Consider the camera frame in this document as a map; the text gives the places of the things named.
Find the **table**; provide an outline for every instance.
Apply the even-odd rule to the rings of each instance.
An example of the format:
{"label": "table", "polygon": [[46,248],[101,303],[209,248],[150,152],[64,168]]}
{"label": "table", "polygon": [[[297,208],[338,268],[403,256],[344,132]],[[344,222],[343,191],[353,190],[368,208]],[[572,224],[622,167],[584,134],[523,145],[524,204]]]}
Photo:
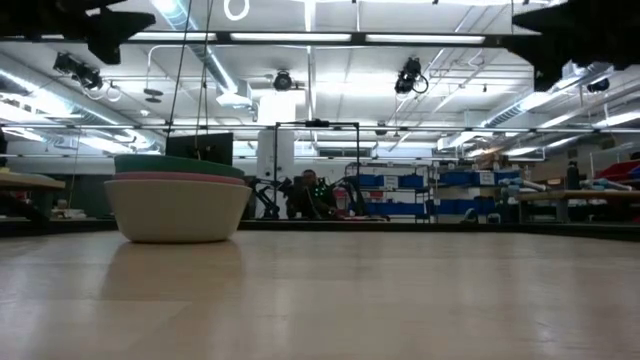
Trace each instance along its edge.
{"label": "table", "polygon": [[554,201],[556,203],[556,219],[562,223],[568,223],[569,200],[640,201],[640,191],[557,190],[518,194],[515,198],[520,202],[520,223],[524,223],[528,219],[527,204],[534,201]]}
{"label": "table", "polygon": [[51,197],[44,196],[33,205],[27,204],[13,197],[10,191],[40,191],[55,192],[64,190],[63,181],[50,179],[46,176],[34,174],[0,173],[0,204],[27,219],[44,223],[51,214]]}

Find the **white bowl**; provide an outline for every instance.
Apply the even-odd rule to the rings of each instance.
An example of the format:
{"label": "white bowl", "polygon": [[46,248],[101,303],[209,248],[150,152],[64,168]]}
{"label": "white bowl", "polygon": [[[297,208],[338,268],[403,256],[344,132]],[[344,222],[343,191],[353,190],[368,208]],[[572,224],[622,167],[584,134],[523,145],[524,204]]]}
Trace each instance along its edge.
{"label": "white bowl", "polygon": [[118,228],[136,243],[226,240],[237,229],[251,189],[184,180],[105,182]]}

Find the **computer monitor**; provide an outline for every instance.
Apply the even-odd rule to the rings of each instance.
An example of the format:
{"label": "computer monitor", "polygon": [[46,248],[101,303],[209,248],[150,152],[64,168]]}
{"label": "computer monitor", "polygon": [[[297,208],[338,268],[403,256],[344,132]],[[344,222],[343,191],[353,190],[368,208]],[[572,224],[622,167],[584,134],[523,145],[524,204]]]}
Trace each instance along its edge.
{"label": "computer monitor", "polygon": [[231,166],[233,163],[233,133],[170,137],[167,155],[210,161]]}

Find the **wooden floor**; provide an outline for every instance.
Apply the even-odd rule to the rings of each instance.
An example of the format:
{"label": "wooden floor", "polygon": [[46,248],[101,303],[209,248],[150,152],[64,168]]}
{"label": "wooden floor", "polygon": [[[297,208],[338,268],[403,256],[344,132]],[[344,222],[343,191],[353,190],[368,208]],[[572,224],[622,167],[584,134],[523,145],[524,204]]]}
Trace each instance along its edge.
{"label": "wooden floor", "polygon": [[640,359],[640,244],[508,234],[0,240],[0,359]]}

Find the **green bowl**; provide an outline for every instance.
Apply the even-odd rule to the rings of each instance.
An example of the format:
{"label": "green bowl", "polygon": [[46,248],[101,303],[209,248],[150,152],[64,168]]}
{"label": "green bowl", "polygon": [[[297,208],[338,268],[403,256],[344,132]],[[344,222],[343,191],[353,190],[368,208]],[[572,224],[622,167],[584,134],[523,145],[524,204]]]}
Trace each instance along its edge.
{"label": "green bowl", "polygon": [[118,155],[114,162],[116,173],[161,171],[228,176],[238,179],[244,177],[244,171],[231,166],[173,156]]}

